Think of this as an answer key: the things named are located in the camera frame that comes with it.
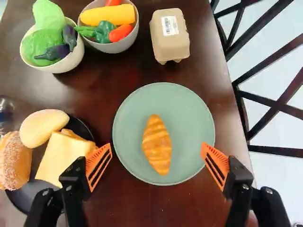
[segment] white label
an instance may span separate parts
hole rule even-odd
[[[177,18],[175,16],[161,17],[164,36],[179,34]]]

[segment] black plate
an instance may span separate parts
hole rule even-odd
[[[64,127],[65,129],[72,130],[74,133],[86,140],[95,141],[90,129],[84,122],[71,115],[69,115],[69,117],[70,121]],[[24,214],[27,214],[30,211],[30,207],[32,205],[34,197],[39,191],[45,188],[53,188],[54,190],[59,189],[58,187],[46,181],[35,180],[35,175],[39,168],[41,159],[44,155],[46,145],[47,143],[34,149],[29,182],[25,184],[22,188],[15,191],[5,190],[9,200],[19,211]]]

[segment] dark wooden table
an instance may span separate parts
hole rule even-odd
[[[0,94],[26,101],[36,109],[57,108],[72,113],[96,130],[98,144],[102,145],[111,141],[116,111],[131,92],[153,82],[178,83],[196,92],[208,105],[215,122],[215,146],[227,155],[235,155],[252,170],[208,0],[134,0],[140,29],[129,50],[110,55],[86,48],[77,68],[56,75],[28,67],[19,55],[21,38],[34,23],[33,2],[9,0],[4,12],[0,25]],[[67,17],[77,21],[89,0],[54,2]],[[162,66],[153,55],[149,21],[153,11],[164,8],[182,9],[191,55],[179,64],[168,62]],[[85,203],[91,227],[220,227],[230,206],[206,168],[185,183],[154,186],[133,177],[114,155],[99,184]],[[0,222],[14,226],[18,217],[7,213],[0,214]]]

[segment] orange carrot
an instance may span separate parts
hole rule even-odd
[[[131,25],[121,25],[120,27],[110,31],[108,34],[108,39],[111,42],[118,42],[121,39],[127,37],[132,30],[133,26]]]
[[[120,5],[121,0],[107,0],[105,6],[117,6]]]

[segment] white bowl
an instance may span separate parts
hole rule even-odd
[[[136,15],[135,15],[136,21],[135,21],[135,23],[133,23],[134,29],[124,39],[121,39],[118,42],[109,43],[109,44],[99,44],[99,43],[91,41],[83,36],[84,40],[86,40],[91,46],[93,46],[97,50],[100,50],[105,53],[120,53],[120,52],[127,50],[129,47],[131,47],[131,45],[133,45],[134,41],[136,40],[138,31],[139,31],[139,13],[138,13],[137,7],[129,0],[121,0],[121,4],[132,4],[134,6],[134,9],[136,12]],[[91,2],[90,4],[88,4],[82,10],[82,12],[84,12],[88,9],[103,7],[104,5],[105,5],[105,0],[95,0],[95,1]],[[86,24],[81,22],[80,16],[78,17],[78,26],[87,26]]]
[[[65,17],[65,21],[68,25],[76,26],[76,23],[72,19],[69,19],[68,17]],[[81,62],[83,55],[84,55],[84,44],[83,44],[83,40],[82,40],[80,34],[78,34],[77,45],[75,46],[74,50],[72,52],[70,52],[65,58],[61,59],[60,61],[58,61],[52,65],[48,65],[48,66],[33,65],[28,60],[28,58],[24,55],[23,48],[22,48],[22,42],[26,36],[32,34],[34,31],[36,31],[35,25],[33,25],[26,32],[26,34],[22,38],[21,44],[20,44],[20,56],[27,65],[29,65],[30,67],[33,67],[37,70],[44,71],[44,72],[51,72],[51,73],[68,72],[68,71],[74,69],[77,65],[79,65],[79,63]]]

